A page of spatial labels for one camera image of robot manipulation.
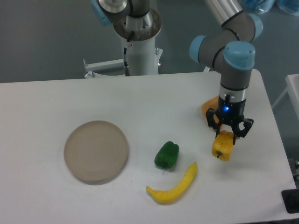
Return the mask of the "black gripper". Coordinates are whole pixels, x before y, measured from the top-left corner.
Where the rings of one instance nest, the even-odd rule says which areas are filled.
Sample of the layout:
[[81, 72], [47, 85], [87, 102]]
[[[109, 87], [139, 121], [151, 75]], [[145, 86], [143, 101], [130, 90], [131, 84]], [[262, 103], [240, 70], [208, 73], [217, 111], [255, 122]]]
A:
[[[253, 119], [244, 118], [243, 112], [245, 108], [245, 100], [232, 102], [231, 98], [226, 101], [226, 98], [218, 97], [218, 108], [209, 108], [206, 112], [208, 126], [215, 131], [215, 137], [221, 131], [223, 124], [232, 127], [233, 145], [238, 138], [244, 138], [254, 124]], [[243, 129], [240, 129], [240, 123], [243, 123]]]

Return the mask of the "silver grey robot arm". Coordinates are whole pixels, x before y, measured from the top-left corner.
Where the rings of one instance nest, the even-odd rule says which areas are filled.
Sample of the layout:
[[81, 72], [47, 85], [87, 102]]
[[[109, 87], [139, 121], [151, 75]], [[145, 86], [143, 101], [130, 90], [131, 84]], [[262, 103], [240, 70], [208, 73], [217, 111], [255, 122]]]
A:
[[[192, 60], [221, 75], [217, 109], [205, 111], [208, 126], [217, 134], [221, 125], [232, 128], [233, 138], [243, 138], [254, 121], [244, 117], [246, 92], [255, 62], [252, 41], [262, 32], [261, 20], [247, 14], [236, 0], [206, 2], [222, 31], [215, 37], [199, 35], [189, 47]], [[121, 38], [121, 65], [126, 76], [158, 73], [155, 38], [162, 27], [157, 11], [147, 0], [93, 0], [92, 9], [105, 26]]]

